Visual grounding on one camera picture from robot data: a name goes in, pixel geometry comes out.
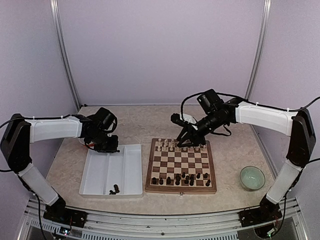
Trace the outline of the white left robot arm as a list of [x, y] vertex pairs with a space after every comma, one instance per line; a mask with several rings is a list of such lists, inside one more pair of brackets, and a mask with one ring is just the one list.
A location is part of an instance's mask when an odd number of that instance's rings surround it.
[[15, 173], [26, 189], [63, 223], [70, 218], [70, 211], [63, 197], [47, 182], [46, 172], [37, 165], [40, 158], [43, 157], [46, 164], [52, 162], [64, 139], [81, 139], [87, 149], [98, 153], [116, 153], [119, 138], [114, 131], [117, 126], [116, 115], [104, 107], [88, 116], [35, 117], [16, 113], [0, 125], [4, 130], [0, 152], [7, 162], [7, 172]]

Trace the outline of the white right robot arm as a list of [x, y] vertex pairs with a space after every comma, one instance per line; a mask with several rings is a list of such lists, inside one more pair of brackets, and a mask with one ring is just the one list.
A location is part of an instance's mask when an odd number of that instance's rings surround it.
[[316, 133], [310, 112], [306, 106], [299, 109], [283, 109], [229, 95], [224, 101], [222, 93], [209, 89], [194, 94], [205, 113], [200, 120], [184, 113], [184, 105], [190, 97], [180, 104], [179, 113], [171, 115], [172, 123], [181, 126], [177, 137], [178, 147], [199, 147], [205, 145], [208, 134], [215, 135], [216, 129], [230, 124], [250, 125], [256, 129], [273, 132], [287, 140], [287, 153], [282, 167], [278, 170], [273, 185], [260, 202], [256, 218], [266, 222], [275, 212], [275, 205], [290, 191], [299, 180], [303, 169], [310, 162], [316, 145]]

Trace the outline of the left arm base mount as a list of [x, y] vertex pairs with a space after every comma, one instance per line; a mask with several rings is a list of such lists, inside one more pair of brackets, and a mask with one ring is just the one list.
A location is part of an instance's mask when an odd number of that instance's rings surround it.
[[59, 197], [52, 205], [45, 205], [44, 219], [71, 227], [84, 228], [88, 213], [66, 207], [66, 202]]

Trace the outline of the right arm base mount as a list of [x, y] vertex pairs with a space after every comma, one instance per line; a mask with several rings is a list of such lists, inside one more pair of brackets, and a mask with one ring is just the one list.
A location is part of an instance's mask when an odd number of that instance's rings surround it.
[[278, 203], [272, 203], [265, 195], [257, 208], [245, 208], [238, 213], [242, 227], [274, 221], [283, 217]]

